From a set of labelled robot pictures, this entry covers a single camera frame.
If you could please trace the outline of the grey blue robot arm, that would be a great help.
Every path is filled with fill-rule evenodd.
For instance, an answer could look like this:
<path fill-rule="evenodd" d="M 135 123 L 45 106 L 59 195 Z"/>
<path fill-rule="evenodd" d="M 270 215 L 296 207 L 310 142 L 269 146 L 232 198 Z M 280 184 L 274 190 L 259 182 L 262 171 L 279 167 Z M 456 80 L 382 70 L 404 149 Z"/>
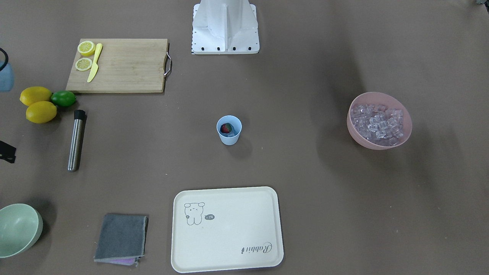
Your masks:
<path fill-rule="evenodd" d="M 0 72 L 0 91 L 1 92 L 10 92 L 14 86 L 14 73 L 10 63 L 4 61 L 1 66 Z M 5 160 L 9 163 L 14 163 L 16 160 L 16 151 L 17 148 L 6 143 L 4 141 L 0 141 L 0 158 L 1 160 Z"/>

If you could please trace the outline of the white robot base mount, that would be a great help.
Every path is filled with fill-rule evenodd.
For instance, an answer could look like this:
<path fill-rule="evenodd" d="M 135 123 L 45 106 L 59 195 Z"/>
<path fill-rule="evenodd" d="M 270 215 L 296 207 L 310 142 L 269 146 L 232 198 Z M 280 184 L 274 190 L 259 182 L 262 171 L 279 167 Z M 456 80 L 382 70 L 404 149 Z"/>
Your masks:
<path fill-rule="evenodd" d="M 256 6 L 248 0 L 202 0 L 193 6 L 191 52 L 241 55 L 260 51 Z"/>

